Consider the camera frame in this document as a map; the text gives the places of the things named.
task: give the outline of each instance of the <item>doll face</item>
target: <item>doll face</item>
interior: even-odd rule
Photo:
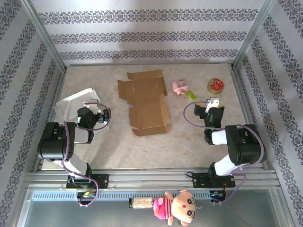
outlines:
[[[172,202],[171,213],[180,221],[191,223],[196,215],[196,202],[192,193],[181,191]]]

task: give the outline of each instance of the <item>wall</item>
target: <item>wall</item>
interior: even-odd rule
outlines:
[[[0,0],[0,227],[11,226],[60,71],[18,0]]]
[[[303,226],[302,3],[275,2],[238,70],[296,226]]]
[[[232,62],[264,0],[33,0],[66,65]]]

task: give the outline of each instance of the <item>metal bracket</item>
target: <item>metal bracket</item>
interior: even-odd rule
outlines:
[[[194,188],[223,188],[226,183],[227,188],[234,188],[236,186],[233,176],[217,176],[211,178],[208,173],[193,173]]]
[[[108,186],[108,174],[93,174],[92,179],[98,182],[99,189],[107,189]],[[96,189],[96,185],[87,180],[73,180],[69,175],[66,182],[66,189]]]

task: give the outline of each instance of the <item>pink toy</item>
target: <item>pink toy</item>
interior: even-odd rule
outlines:
[[[186,91],[188,86],[187,86],[187,82],[184,79],[172,82],[171,85],[174,92],[176,92],[179,96],[180,95],[186,96]]]
[[[196,215],[196,203],[192,193],[183,190],[175,198],[170,192],[165,192],[166,197],[159,197],[153,203],[154,215],[159,219],[167,219],[169,226],[174,217],[181,221],[182,226],[187,226]]]

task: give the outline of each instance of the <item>cable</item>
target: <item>cable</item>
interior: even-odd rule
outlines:
[[[192,122],[190,122],[190,121],[186,118],[186,116],[185,116],[185,111],[186,111],[186,109],[187,109],[190,105],[193,105],[193,104],[196,104],[196,103],[207,103],[207,102],[206,102],[206,101],[199,101],[199,102],[192,102],[192,103],[189,103],[187,106],[185,106],[185,108],[184,108],[184,110],[183,110],[183,117],[184,117],[184,119],[185,119],[188,123],[190,123],[191,125],[194,125],[194,126],[199,127],[199,128],[203,128],[203,129],[214,129],[214,130],[223,130],[222,128],[205,127],[205,126],[193,124]],[[253,131],[251,128],[249,128],[249,127],[247,127],[247,126],[245,126],[245,125],[242,125],[242,124],[236,124],[236,126],[245,128],[245,129],[247,129],[248,131],[250,131],[251,134],[254,135],[254,137],[257,139],[257,141],[258,141],[259,144],[260,144],[260,147],[261,147],[261,154],[260,154],[259,159],[258,159],[255,163],[250,164],[250,165],[246,165],[246,166],[240,166],[240,167],[238,167],[238,168],[233,169],[233,170],[230,172],[230,174],[233,175],[233,176],[243,176],[244,178],[243,178],[243,180],[241,181],[241,183],[236,187],[236,189],[232,192],[232,194],[231,194],[229,197],[225,198],[225,200],[223,200],[223,201],[221,202],[221,204],[224,204],[224,203],[225,203],[226,201],[228,201],[232,196],[234,196],[234,194],[239,190],[239,188],[244,184],[244,182],[245,182],[245,180],[246,180],[246,175],[245,175],[245,174],[234,174],[234,173],[235,173],[236,171],[242,170],[242,169],[244,169],[244,168],[255,167],[257,164],[259,164],[259,163],[262,161],[262,159],[263,159],[263,157],[264,157],[264,145],[263,145],[263,142],[262,142],[261,138],[255,133],[255,131]]]
[[[111,118],[111,112],[110,112],[110,110],[109,110],[105,105],[103,105],[103,104],[101,104],[101,103],[86,103],[86,105],[91,105],[91,104],[101,105],[101,106],[103,106],[104,108],[106,108],[106,109],[108,110],[108,112],[109,112],[109,117],[108,117],[107,124],[104,125],[104,126],[101,127],[101,128],[98,128],[98,129],[86,129],[86,128],[81,128],[81,127],[78,127],[78,128],[79,128],[79,129],[83,129],[83,130],[88,130],[88,131],[97,131],[97,130],[101,130],[101,129],[107,127],[107,125],[108,125],[109,122],[110,122],[110,118]],[[65,127],[65,133],[66,133],[66,151],[65,151],[65,156],[64,156],[64,158],[63,158],[62,161],[61,161],[61,165],[63,166],[63,169],[64,169],[66,172],[70,173],[70,174],[73,174],[73,175],[76,175],[76,176],[79,176],[79,177],[83,177],[83,178],[85,178],[85,179],[88,179],[88,180],[94,182],[95,185],[96,185],[96,195],[95,195],[95,197],[92,199],[92,201],[90,201],[90,202],[89,202],[88,204],[86,204],[86,205],[83,205],[83,204],[81,203],[81,200],[82,200],[82,199],[80,199],[79,202],[77,201],[77,203],[80,204],[81,207],[88,207],[88,206],[91,205],[91,204],[95,201],[95,199],[98,197],[98,194],[99,194],[99,184],[98,184],[98,182],[95,181],[94,179],[92,179],[92,178],[90,178],[90,177],[87,177],[87,176],[84,176],[84,175],[81,175],[81,174],[78,174],[78,173],[75,173],[75,172],[69,170],[69,169],[64,165],[64,162],[65,162],[65,160],[67,159],[67,156],[68,156],[68,153],[69,153],[69,150],[70,150],[70,134],[69,134],[68,126],[67,126],[67,123],[66,123],[66,122],[64,122],[64,127]]]

